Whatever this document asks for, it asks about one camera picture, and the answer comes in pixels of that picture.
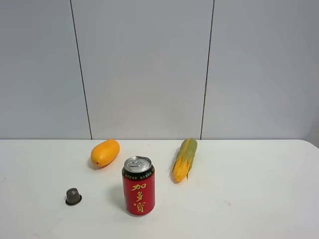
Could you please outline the orange yellow mango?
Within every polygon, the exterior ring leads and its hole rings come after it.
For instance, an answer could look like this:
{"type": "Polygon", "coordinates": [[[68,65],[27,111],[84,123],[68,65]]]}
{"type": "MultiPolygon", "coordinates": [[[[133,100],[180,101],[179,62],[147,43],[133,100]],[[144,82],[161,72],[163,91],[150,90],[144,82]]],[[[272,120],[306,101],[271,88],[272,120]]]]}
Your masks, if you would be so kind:
{"type": "Polygon", "coordinates": [[[104,167],[110,164],[119,152],[119,143],[114,139],[108,139],[92,149],[90,158],[94,165],[104,167]]]}

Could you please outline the yellow corn cob green husk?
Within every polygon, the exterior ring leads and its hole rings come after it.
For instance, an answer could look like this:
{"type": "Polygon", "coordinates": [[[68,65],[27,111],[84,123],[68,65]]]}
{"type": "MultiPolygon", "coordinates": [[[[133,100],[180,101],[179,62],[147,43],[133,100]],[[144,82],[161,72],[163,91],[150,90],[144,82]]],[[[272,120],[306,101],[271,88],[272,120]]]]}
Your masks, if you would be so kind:
{"type": "Polygon", "coordinates": [[[194,138],[187,138],[182,142],[171,170],[174,183],[180,183],[184,178],[188,178],[196,150],[197,141],[194,138]]]}

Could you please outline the red drink can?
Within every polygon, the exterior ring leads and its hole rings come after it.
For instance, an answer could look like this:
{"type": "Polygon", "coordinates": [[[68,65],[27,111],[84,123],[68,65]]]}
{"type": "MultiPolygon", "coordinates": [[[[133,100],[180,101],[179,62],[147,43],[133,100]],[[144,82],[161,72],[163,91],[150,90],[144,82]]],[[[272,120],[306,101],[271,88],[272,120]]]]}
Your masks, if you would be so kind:
{"type": "Polygon", "coordinates": [[[155,207],[155,168],[143,156],[132,156],[122,169],[125,206],[135,216],[144,216],[155,207]]]}

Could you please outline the small grey coffee capsule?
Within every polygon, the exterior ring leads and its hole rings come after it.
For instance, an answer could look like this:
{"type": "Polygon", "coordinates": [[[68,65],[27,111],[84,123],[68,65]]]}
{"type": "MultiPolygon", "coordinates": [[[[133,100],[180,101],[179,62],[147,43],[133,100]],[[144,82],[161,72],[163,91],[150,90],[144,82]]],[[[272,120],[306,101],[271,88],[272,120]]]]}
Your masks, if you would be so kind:
{"type": "Polygon", "coordinates": [[[66,200],[65,203],[68,206],[74,206],[80,203],[82,200],[82,196],[80,195],[77,188],[70,188],[66,192],[66,200]]]}

